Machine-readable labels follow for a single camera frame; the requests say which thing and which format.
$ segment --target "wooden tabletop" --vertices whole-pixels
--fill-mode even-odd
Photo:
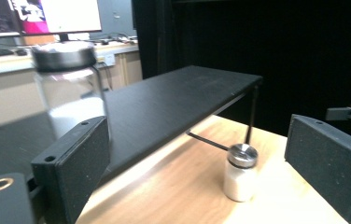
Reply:
[[[192,131],[231,146],[246,126],[211,116]],[[222,190],[226,151],[183,134],[96,190],[77,223],[346,223],[285,162],[286,143],[253,129],[259,184],[237,203]]]

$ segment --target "silver cap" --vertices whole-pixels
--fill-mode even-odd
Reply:
[[[250,168],[257,164],[258,151],[248,144],[236,144],[228,150],[228,161],[239,168]]]
[[[62,72],[96,64],[94,45],[84,41],[51,43],[32,47],[38,72]]]

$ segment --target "white powder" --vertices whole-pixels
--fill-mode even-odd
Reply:
[[[81,121],[105,116],[104,103],[97,97],[81,99],[51,109],[49,116],[56,138],[59,139]]]

